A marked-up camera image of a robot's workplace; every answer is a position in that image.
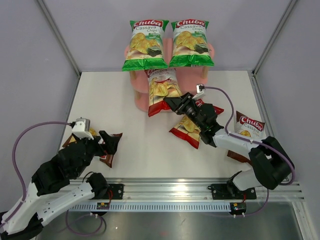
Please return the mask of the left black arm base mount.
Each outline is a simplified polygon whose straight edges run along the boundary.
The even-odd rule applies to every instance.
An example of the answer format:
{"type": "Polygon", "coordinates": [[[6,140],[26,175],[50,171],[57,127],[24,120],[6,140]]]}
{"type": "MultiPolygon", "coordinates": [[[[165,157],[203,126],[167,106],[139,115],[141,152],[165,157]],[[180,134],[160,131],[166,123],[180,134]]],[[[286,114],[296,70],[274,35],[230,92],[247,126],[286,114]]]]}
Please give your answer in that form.
{"type": "Polygon", "coordinates": [[[102,197],[102,200],[122,200],[124,195],[124,184],[121,183],[111,183],[102,197]]]}

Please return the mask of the green Chuba chips bag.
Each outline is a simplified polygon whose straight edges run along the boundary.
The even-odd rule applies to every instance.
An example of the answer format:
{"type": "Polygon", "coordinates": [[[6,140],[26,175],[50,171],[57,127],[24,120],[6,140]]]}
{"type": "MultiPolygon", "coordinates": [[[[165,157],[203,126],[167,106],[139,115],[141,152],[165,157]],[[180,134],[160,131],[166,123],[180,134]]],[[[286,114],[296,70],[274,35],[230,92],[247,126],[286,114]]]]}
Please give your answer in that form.
{"type": "Polygon", "coordinates": [[[131,20],[131,39],[122,71],[166,69],[163,38],[169,21],[131,20]]]}
{"type": "Polygon", "coordinates": [[[170,67],[213,67],[207,41],[209,22],[188,18],[171,23],[173,30],[170,67]]]}

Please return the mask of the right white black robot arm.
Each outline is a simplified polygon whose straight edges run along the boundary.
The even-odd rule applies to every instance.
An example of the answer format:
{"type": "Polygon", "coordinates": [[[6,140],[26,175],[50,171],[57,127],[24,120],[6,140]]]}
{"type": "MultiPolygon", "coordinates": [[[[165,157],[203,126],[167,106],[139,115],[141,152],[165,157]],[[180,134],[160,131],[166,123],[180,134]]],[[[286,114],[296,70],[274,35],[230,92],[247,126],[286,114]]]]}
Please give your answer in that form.
{"type": "Polygon", "coordinates": [[[212,147],[235,152],[251,162],[251,169],[239,171],[226,182],[230,197],[239,198],[246,190],[265,187],[274,190],[289,175],[295,174],[295,166],[278,140],[269,136],[261,140],[228,132],[217,122],[217,113],[211,103],[197,105],[194,96],[186,93],[180,97],[165,97],[168,107],[178,115],[188,117],[200,130],[201,140],[212,147]]]}

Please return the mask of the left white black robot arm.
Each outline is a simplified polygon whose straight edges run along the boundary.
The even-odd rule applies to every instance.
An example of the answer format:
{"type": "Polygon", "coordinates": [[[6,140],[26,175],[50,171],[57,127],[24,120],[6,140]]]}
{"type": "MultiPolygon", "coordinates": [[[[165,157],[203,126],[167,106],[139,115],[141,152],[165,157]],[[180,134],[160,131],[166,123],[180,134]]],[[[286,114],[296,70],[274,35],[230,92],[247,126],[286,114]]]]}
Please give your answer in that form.
{"type": "Polygon", "coordinates": [[[30,240],[60,214],[85,200],[103,199],[109,184],[100,172],[93,172],[80,186],[50,201],[53,194],[81,176],[94,157],[113,156],[122,134],[99,131],[97,136],[82,138],[73,135],[51,160],[43,163],[32,176],[25,198],[17,203],[17,211],[1,215],[2,240],[30,240]]]}

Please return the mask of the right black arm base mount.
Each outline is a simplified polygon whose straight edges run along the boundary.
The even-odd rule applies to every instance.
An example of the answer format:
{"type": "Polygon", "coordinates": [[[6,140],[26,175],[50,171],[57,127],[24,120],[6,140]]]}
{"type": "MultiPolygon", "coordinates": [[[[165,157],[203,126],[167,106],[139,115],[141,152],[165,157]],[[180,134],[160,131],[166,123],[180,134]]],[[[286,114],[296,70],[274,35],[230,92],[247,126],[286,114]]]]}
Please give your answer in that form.
{"type": "Polygon", "coordinates": [[[256,200],[257,194],[255,188],[249,188],[244,191],[238,190],[236,187],[227,183],[213,183],[207,186],[211,192],[213,200],[256,200]]]}

